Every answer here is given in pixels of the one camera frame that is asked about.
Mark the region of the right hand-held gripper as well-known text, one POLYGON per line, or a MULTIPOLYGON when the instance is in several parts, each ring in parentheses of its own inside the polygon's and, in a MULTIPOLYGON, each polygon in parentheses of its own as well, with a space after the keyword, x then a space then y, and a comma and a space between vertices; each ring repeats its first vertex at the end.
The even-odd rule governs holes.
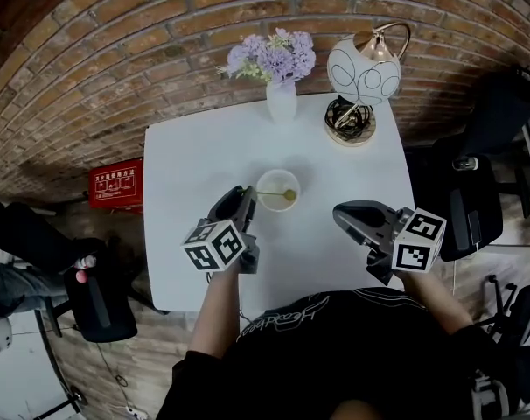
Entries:
POLYGON ((335 222, 358 244, 372 246, 366 270, 388 286, 396 272, 427 273, 440 253, 447 221, 421 208, 395 212, 371 200, 337 204, 335 222), (388 244, 381 244, 380 231, 390 229, 388 244))

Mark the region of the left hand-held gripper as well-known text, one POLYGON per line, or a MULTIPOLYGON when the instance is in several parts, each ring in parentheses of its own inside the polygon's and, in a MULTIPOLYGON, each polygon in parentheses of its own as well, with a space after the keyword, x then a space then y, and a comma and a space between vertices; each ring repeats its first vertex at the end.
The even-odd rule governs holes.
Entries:
POLYGON ((221 272, 239 264, 241 274, 257 273, 260 251, 256 238, 248 233, 256 203, 257 192, 253 186, 244 190, 237 185, 188 232, 180 247, 197 271, 221 272), (232 219, 240 206, 241 223, 232 219))

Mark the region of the white cup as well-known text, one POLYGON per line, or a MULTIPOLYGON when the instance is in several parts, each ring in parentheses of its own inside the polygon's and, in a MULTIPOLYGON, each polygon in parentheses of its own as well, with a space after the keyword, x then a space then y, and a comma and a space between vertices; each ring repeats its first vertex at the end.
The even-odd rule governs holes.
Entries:
POLYGON ((301 192, 300 184, 296 176, 284 169, 274 169, 265 172, 258 180, 256 191, 283 193, 292 189, 297 196, 294 201, 287 201, 279 196, 257 195, 261 204, 269 211, 281 213, 290 210, 297 202, 301 192))

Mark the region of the thin stick with yellow-green tip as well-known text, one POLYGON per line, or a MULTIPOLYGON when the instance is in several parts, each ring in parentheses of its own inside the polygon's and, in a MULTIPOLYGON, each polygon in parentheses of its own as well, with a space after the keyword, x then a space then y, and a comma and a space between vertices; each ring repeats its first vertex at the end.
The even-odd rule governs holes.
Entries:
POLYGON ((292 189, 288 189, 284 192, 259 192, 254 190, 254 193, 257 195, 264 195, 264 196, 279 196, 284 198, 287 201, 294 201, 296 199, 296 192, 292 189))

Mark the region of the person's right forearm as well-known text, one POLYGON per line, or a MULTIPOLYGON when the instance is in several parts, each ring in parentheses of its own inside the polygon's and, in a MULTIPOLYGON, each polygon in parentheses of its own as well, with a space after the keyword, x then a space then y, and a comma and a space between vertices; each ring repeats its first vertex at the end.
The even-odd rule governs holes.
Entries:
POLYGON ((446 333, 454 334, 474 324, 470 314, 433 274, 398 271, 397 277, 405 292, 424 305, 446 333))

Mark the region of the person's left forearm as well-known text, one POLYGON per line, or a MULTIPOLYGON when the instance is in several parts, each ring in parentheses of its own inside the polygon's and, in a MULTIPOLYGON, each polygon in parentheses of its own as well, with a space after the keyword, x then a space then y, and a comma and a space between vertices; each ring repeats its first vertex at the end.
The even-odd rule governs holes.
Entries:
POLYGON ((192 332, 189 352, 222 358, 240 333, 239 272, 214 273, 192 332))

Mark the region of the white ceramic vase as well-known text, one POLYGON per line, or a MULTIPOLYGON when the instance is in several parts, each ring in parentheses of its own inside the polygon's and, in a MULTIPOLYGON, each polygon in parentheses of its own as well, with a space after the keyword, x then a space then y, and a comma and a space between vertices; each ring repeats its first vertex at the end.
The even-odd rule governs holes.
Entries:
POLYGON ((296 84, 292 81, 274 83, 266 86, 269 113, 275 123, 287 123, 296 116, 296 84))

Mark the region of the red box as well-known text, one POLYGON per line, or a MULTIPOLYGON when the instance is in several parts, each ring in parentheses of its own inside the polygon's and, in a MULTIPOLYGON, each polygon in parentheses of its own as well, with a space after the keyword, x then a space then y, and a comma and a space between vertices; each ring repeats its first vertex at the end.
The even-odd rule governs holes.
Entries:
POLYGON ((88 173, 88 202, 92 208, 142 214, 143 159, 92 169, 88 173))

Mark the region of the black office chair with headrest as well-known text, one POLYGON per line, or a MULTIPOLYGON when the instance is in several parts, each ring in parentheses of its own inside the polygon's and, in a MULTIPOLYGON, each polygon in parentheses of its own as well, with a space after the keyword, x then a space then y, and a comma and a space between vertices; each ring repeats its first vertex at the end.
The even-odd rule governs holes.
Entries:
POLYGON ((462 132, 405 150, 418 207, 447 221, 440 257, 469 256, 503 233, 500 183, 490 157, 530 119, 530 70, 512 66, 482 81, 462 132))

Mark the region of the person's black shirt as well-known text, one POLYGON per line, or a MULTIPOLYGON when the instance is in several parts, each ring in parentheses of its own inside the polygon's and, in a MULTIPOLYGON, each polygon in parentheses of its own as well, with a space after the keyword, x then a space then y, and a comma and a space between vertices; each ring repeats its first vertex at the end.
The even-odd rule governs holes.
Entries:
POLYGON ((188 352, 157 420, 328 420, 350 401, 381 420, 474 420, 479 376, 518 403, 513 357, 481 328, 447 333, 398 290, 323 292, 265 311, 219 356, 188 352))

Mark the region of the white globe lamp gold stand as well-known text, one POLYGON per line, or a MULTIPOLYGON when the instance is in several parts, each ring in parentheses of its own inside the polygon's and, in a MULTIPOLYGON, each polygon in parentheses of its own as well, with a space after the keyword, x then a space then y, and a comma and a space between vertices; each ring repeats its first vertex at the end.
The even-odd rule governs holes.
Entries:
POLYGON ((344 146, 359 146, 375 131, 373 108, 387 102, 401 82, 401 58, 411 37, 410 26, 392 22, 343 37, 330 51, 326 70, 337 98, 324 116, 327 133, 344 146), (398 52, 388 46, 386 31, 402 27, 398 52))

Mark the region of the purple artificial flowers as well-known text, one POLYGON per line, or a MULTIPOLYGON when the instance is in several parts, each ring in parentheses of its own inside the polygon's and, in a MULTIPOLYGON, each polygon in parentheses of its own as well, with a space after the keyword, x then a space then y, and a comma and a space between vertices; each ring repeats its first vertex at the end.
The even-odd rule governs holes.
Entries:
POLYGON ((266 84, 296 83, 311 73, 316 58, 308 32, 276 28, 267 37, 245 37, 229 51, 226 64, 216 68, 229 78, 251 78, 266 84))

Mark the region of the pink and white bottle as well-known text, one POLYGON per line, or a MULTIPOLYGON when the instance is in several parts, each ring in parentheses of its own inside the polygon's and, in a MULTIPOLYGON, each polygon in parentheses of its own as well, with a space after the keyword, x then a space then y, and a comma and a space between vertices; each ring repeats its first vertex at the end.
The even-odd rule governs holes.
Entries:
POLYGON ((79 284, 87 282, 87 271, 94 268, 96 265, 96 258, 93 255, 87 255, 78 259, 74 268, 76 269, 75 278, 79 284))

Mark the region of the grey cloth bag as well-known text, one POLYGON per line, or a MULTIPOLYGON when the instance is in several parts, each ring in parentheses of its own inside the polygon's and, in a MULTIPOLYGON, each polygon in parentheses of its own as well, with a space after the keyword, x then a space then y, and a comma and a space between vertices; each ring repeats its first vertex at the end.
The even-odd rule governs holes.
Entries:
POLYGON ((41 310, 44 289, 41 276, 32 268, 20 269, 0 263, 0 317, 41 310))

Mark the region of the black office chair metal frame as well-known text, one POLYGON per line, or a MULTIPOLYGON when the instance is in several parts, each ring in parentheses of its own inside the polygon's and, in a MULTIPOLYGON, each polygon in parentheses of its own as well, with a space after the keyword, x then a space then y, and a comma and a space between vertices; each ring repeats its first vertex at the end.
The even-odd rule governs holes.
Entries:
POLYGON ((489 368, 478 370, 472 380, 471 399, 474 420, 530 420, 530 285, 514 283, 502 298, 501 285, 494 275, 496 313, 477 326, 493 341, 489 368))

